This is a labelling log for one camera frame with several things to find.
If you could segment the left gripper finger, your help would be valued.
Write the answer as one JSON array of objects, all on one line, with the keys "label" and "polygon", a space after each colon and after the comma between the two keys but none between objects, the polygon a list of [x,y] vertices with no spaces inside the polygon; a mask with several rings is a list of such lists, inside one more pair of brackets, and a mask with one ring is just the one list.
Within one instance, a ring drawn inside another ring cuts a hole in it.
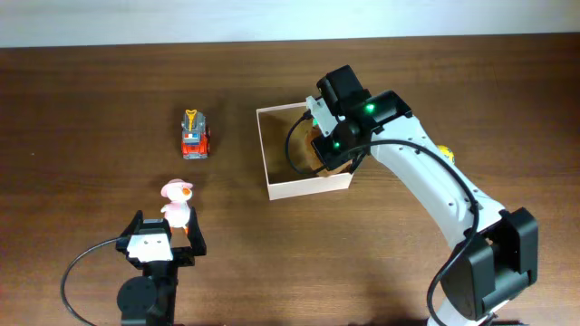
[{"label": "left gripper finger", "polygon": [[190,208],[187,238],[194,256],[207,254],[207,245],[199,227],[196,209],[193,206]]},{"label": "left gripper finger", "polygon": [[129,237],[135,234],[139,230],[142,221],[143,213],[141,210],[138,210],[128,226],[121,232],[120,237]]}]

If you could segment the brown plush toy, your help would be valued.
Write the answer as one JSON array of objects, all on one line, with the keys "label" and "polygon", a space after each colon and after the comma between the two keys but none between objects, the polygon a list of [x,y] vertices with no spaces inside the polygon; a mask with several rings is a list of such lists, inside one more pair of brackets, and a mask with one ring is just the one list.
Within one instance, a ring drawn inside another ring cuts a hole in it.
[{"label": "brown plush toy", "polygon": [[[307,160],[308,165],[311,169],[320,168],[323,165],[321,160],[316,155],[314,147],[312,145],[312,141],[321,135],[322,135],[322,133],[318,127],[312,127],[306,132],[306,135],[304,137],[306,160]],[[324,169],[320,172],[317,172],[316,175],[318,177],[330,177],[331,175],[341,174],[341,173],[344,173],[351,165],[352,165],[352,161],[349,160],[349,161],[345,162],[344,164],[342,164],[338,168],[335,168],[332,170]]]}]

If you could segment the red grey toy truck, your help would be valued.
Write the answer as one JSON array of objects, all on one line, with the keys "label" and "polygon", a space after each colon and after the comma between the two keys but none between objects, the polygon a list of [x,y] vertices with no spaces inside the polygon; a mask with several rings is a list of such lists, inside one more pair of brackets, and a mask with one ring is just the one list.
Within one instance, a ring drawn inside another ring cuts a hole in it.
[{"label": "red grey toy truck", "polygon": [[205,159],[210,152],[210,128],[206,116],[197,110],[185,110],[181,122],[181,152],[184,159]]}]

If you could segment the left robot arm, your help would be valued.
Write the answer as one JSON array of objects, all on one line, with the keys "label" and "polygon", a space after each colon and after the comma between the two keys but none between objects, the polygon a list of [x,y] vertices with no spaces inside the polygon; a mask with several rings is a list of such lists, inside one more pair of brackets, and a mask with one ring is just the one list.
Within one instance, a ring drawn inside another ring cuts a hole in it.
[{"label": "left robot arm", "polygon": [[118,291],[117,305],[122,325],[172,326],[174,324],[178,271],[207,254],[195,209],[188,218],[188,246],[173,247],[169,222],[146,219],[138,211],[116,240],[115,249],[142,272]]}]

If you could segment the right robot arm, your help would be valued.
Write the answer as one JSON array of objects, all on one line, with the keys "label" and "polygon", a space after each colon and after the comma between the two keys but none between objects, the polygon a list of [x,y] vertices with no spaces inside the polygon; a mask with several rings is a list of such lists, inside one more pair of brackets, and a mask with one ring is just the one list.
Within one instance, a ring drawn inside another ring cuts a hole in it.
[{"label": "right robot arm", "polygon": [[538,225],[509,212],[438,149],[394,91],[371,95],[345,65],[309,98],[321,131],[312,142],[327,170],[371,156],[389,169],[436,222],[452,252],[430,283],[430,325],[489,325],[495,312],[537,281]]}]

